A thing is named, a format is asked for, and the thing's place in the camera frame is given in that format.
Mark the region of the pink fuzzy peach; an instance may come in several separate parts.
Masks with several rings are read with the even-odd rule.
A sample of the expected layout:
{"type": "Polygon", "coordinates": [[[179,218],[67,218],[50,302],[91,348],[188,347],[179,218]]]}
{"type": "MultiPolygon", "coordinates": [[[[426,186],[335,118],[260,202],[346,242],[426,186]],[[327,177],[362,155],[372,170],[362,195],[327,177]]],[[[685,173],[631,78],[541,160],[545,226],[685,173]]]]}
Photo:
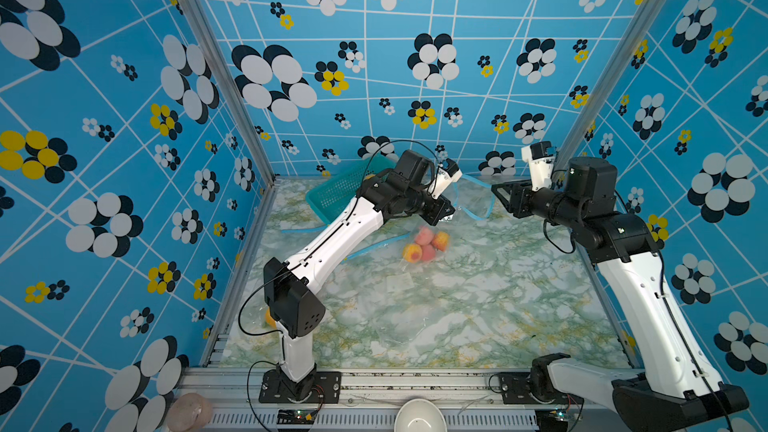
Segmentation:
{"type": "Polygon", "coordinates": [[[429,227],[422,227],[414,238],[414,242],[420,246],[431,245],[435,232],[429,227]]]}

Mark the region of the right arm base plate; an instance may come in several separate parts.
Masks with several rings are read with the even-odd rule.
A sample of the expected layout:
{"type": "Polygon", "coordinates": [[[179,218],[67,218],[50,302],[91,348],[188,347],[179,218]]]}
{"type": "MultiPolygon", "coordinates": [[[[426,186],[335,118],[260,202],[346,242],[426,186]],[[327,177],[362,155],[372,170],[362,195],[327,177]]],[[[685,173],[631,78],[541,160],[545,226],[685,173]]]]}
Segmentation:
{"type": "Polygon", "coordinates": [[[489,386],[502,396],[506,405],[577,406],[584,400],[554,389],[546,378],[530,371],[495,373],[489,386]]]}

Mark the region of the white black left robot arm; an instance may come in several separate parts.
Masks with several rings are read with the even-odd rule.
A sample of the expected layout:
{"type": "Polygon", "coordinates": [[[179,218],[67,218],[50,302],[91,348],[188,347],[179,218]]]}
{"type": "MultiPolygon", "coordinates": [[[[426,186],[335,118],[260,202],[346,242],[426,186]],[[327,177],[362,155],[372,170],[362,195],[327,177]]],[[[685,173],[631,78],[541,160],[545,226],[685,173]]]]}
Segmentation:
{"type": "Polygon", "coordinates": [[[304,384],[316,371],[313,331],[326,308],[317,297],[331,273],[353,250],[387,221],[418,215],[436,225],[455,208],[443,192],[461,178],[449,160],[432,180],[422,182],[422,165],[398,165],[362,182],[340,215],[312,242],[285,261],[270,259],[264,266],[264,299],[281,332],[285,380],[304,384]]]}

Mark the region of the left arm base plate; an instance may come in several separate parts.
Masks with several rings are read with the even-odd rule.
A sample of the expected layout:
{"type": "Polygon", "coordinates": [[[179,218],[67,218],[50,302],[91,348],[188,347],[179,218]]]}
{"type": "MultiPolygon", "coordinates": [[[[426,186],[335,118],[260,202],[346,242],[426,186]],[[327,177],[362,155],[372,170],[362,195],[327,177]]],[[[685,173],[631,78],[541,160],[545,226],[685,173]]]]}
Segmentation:
{"type": "Polygon", "coordinates": [[[264,404],[324,403],[337,404],[342,373],[313,370],[299,382],[291,381],[280,369],[267,371],[262,378],[258,401],[264,404]]]}

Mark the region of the clear zip bag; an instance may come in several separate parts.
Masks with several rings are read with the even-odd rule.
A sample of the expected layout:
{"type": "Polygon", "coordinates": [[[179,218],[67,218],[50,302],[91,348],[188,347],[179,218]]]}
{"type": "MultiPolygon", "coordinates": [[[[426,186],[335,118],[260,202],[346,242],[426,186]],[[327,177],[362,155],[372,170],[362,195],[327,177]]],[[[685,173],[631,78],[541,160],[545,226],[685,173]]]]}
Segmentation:
{"type": "Polygon", "coordinates": [[[418,263],[408,263],[402,256],[403,266],[426,264],[441,258],[448,252],[452,243],[459,239],[461,227],[479,225],[490,219],[496,202],[495,195],[491,191],[491,184],[474,176],[464,176],[457,183],[450,185],[444,196],[454,205],[455,213],[437,225],[422,225],[415,229],[404,247],[409,243],[415,243],[414,238],[422,227],[431,228],[435,234],[439,231],[447,232],[451,236],[449,247],[445,252],[441,252],[432,245],[421,246],[423,249],[422,260],[418,263]]]}
{"type": "Polygon", "coordinates": [[[409,237],[410,237],[410,234],[402,234],[402,235],[399,235],[399,236],[391,237],[389,239],[386,239],[386,240],[383,240],[383,241],[371,244],[369,246],[366,246],[366,247],[364,247],[364,248],[362,248],[360,250],[357,250],[357,251],[351,253],[344,260],[345,261],[346,260],[352,260],[354,258],[363,256],[363,255],[368,254],[370,252],[373,252],[373,251],[375,251],[377,249],[389,246],[391,244],[394,244],[394,243],[399,242],[401,240],[407,239],[409,237]]]}

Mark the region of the yellow round peach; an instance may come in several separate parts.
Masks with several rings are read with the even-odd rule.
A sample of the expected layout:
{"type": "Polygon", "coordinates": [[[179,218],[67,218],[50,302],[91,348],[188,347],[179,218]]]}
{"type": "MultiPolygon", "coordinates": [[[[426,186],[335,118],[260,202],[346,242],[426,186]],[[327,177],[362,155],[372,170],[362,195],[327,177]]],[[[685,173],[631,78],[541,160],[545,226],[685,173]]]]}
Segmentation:
{"type": "Polygon", "coordinates": [[[423,249],[419,244],[409,243],[404,247],[402,256],[408,263],[418,263],[422,260],[423,249]]]}

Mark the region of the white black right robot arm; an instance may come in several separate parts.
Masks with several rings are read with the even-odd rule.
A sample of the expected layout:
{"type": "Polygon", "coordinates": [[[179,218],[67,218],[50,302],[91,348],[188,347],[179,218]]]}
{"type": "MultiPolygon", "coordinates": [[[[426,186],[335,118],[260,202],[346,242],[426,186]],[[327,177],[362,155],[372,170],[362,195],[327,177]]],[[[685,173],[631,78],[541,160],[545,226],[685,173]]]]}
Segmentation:
{"type": "Polygon", "coordinates": [[[539,400],[574,394],[619,415],[632,431],[677,431],[749,408],[746,392],[723,381],[668,291],[661,251],[642,219],[616,208],[612,186],[535,189],[529,181],[493,186],[517,218],[539,216],[571,231],[613,291],[640,350],[640,369],[592,366],[558,353],[533,361],[539,400]]]}

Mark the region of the teal plastic mesh basket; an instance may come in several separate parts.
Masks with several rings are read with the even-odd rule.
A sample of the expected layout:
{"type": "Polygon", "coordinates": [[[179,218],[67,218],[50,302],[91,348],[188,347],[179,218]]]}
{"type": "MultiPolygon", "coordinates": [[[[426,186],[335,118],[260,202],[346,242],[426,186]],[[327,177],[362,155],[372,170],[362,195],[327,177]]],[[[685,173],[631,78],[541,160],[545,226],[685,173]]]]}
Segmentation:
{"type": "Polygon", "coordinates": [[[379,155],[372,161],[368,159],[359,161],[308,191],[305,196],[306,202],[323,223],[330,224],[355,197],[366,177],[392,168],[394,165],[391,159],[379,155]]]}

